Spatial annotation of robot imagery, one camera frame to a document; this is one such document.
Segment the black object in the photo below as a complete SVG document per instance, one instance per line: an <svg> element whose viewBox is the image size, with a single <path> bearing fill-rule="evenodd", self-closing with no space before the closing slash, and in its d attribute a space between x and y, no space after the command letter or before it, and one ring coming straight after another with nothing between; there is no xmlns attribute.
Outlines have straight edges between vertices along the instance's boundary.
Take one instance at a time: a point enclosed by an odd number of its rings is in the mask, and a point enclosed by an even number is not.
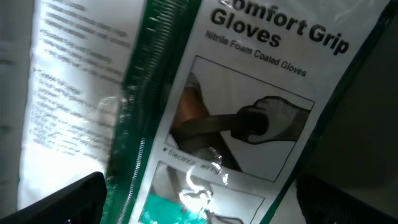
<svg viewBox="0 0 398 224"><path fill-rule="evenodd" d="M0 220L0 224L99 224L106 198L104 175L94 172Z"/></svg>
<svg viewBox="0 0 398 224"><path fill-rule="evenodd" d="M297 199L307 224L398 224L398 220L312 176L298 179Z"/></svg>

